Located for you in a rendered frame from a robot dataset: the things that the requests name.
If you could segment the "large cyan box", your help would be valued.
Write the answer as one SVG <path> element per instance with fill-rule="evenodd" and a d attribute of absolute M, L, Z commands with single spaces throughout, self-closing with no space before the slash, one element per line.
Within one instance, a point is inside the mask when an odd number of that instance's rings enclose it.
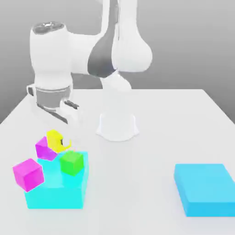
<path fill-rule="evenodd" d="M 60 157 L 53 161 L 37 159 L 42 166 L 44 183 L 25 192 L 29 209 L 81 209 L 84 205 L 85 193 L 89 176 L 88 153 L 81 151 L 84 156 L 84 168 L 76 175 L 70 176 L 61 172 Z"/>

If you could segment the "small green cube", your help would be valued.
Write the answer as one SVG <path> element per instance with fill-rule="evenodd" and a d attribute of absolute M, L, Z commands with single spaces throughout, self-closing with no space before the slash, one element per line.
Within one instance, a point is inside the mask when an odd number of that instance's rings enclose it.
<path fill-rule="evenodd" d="M 71 176 L 77 175 L 84 168 L 83 154 L 67 151 L 60 157 L 61 171 Z"/>

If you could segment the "small magenta cube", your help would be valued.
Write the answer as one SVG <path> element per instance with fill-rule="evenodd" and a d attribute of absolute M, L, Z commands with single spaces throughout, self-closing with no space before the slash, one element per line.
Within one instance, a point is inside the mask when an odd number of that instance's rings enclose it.
<path fill-rule="evenodd" d="M 13 172 L 16 183 L 25 192 L 31 191 L 45 181 L 42 166 L 31 158 L 15 165 Z"/>
<path fill-rule="evenodd" d="M 57 156 L 57 153 L 48 147 L 46 136 L 35 144 L 35 148 L 39 159 L 53 161 Z"/>

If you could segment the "small yellow cube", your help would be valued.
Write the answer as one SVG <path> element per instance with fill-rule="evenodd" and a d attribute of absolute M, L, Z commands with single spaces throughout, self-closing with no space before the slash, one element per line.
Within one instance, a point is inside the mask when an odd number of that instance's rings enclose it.
<path fill-rule="evenodd" d="M 47 138 L 48 147 L 56 153 L 63 152 L 69 149 L 72 145 L 72 142 L 70 140 L 69 145 L 64 146 L 62 134 L 60 134 L 58 131 L 54 129 L 47 131 L 46 138 Z"/>

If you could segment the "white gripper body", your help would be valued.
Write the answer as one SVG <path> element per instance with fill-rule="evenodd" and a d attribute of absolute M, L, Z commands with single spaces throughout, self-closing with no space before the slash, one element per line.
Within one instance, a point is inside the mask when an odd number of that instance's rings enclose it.
<path fill-rule="evenodd" d="M 61 103 L 57 109 L 49 109 L 36 103 L 36 113 L 49 129 L 55 129 L 71 140 L 82 136 L 82 109 L 75 103 Z"/>

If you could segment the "large blue box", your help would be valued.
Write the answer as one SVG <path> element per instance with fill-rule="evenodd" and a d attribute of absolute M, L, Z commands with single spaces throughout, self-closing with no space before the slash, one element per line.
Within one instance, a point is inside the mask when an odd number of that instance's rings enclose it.
<path fill-rule="evenodd" d="M 176 164 L 174 180 L 187 217 L 235 217 L 235 181 L 223 164 Z"/>

